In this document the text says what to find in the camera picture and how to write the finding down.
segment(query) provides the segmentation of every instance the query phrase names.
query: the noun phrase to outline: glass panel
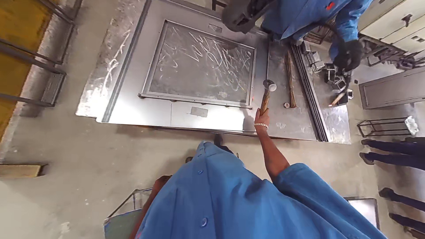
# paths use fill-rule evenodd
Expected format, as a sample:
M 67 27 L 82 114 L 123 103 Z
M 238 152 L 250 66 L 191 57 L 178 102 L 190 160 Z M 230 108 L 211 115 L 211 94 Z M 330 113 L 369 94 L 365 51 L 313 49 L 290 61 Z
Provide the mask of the glass panel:
M 168 21 L 164 31 L 149 93 L 249 104 L 254 49 Z

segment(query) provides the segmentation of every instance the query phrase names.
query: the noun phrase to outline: wooden hammer handle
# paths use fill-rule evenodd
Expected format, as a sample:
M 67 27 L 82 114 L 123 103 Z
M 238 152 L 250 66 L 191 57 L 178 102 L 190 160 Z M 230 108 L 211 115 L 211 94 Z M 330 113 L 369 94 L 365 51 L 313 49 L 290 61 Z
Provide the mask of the wooden hammer handle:
M 270 91 L 266 89 L 263 95 L 263 101 L 261 102 L 260 115 L 263 115 L 264 112 L 266 112 L 267 105 L 269 104 L 269 99 L 270 99 Z

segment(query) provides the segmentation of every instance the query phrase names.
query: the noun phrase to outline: hammer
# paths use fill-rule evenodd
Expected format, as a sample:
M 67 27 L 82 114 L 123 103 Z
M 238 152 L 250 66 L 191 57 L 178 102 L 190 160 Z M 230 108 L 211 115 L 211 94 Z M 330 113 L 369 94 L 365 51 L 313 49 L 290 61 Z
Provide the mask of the hammer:
M 267 105 L 269 104 L 270 99 L 270 92 L 275 91 L 277 86 L 276 84 L 271 80 L 264 80 L 264 95 L 263 95 L 263 101 L 261 102 L 261 108 L 260 108 L 260 115 L 263 115 L 264 112 L 267 110 Z

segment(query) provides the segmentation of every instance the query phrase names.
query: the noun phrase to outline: blue shirt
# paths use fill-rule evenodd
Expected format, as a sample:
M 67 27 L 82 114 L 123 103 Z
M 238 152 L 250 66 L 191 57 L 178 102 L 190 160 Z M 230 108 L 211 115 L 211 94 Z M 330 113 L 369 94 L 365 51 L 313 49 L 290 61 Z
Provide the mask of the blue shirt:
M 266 13 L 262 27 L 280 36 L 298 40 L 314 27 L 335 15 L 335 27 L 345 42 L 358 39 L 357 23 L 372 0 L 278 0 L 278 6 Z
M 201 142 L 196 156 L 160 190 L 140 225 L 141 239 L 385 239 L 305 164 L 274 184 L 235 155 Z

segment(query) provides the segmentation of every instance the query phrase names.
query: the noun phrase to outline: wooden stick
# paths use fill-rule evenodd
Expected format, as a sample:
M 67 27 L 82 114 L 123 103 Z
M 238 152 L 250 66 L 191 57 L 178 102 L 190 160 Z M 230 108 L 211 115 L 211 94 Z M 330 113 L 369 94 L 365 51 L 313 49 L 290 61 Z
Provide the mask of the wooden stick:
M 286 54 L 286 70 L 288 72 L 288 81 L 289 81 L 289 103 L 291 108 L 296 108 L 297 103 L 295 102 L 295 95 L 294 95 L 294 84 L 292 82 L 292 69 L 291 69 L 292 63 L 291 63 L 291 52 L 288 50 L 288 53 Z
M 267 110 L 267 105 L 269 104 L 270 91 L 266 89 L 263 95 L 263 101 L 261 102 L 260 115 L 263 115 Z

